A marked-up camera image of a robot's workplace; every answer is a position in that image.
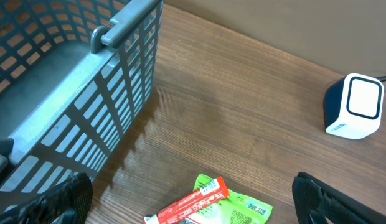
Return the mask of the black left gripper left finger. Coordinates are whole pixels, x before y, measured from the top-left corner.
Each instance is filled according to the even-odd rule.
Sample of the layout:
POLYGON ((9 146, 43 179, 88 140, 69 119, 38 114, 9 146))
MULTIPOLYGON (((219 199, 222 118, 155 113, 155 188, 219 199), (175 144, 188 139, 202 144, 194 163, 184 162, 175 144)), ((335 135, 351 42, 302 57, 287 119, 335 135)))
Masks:
POLYGON ((41 195, 0 215, 0 223, 85 223, 93 198, 86 173, 69 177, 41 195))

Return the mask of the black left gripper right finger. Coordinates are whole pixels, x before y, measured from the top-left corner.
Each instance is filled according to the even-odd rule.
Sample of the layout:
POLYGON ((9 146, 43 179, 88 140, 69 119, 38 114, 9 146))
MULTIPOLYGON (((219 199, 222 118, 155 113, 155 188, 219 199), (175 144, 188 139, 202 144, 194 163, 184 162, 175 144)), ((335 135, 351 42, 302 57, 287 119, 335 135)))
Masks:
POLYGON ((292 184, 298 223, 386 223, 386 216, 354 200, 306 172, 292 184))

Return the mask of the green snack bag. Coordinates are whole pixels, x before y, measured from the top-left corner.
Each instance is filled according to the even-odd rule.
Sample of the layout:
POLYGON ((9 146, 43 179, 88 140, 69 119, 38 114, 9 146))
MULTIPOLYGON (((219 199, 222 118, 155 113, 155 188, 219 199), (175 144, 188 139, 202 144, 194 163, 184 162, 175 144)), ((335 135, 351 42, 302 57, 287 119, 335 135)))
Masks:
POLYGON ((181 223, 186 224, 265 224, 273 206, 253 197, 229 190, 230 195, 198 212, 181 223))

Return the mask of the red candy bar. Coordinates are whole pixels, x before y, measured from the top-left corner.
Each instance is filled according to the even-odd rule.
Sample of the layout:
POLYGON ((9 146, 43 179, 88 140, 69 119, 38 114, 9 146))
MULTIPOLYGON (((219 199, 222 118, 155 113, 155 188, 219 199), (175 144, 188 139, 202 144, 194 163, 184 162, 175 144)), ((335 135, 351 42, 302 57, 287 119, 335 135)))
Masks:
POLYGON ((172 224, 222 200, 230 195, 221 176, 172 203, 151 217, 144 217, 144 224, 172 224))

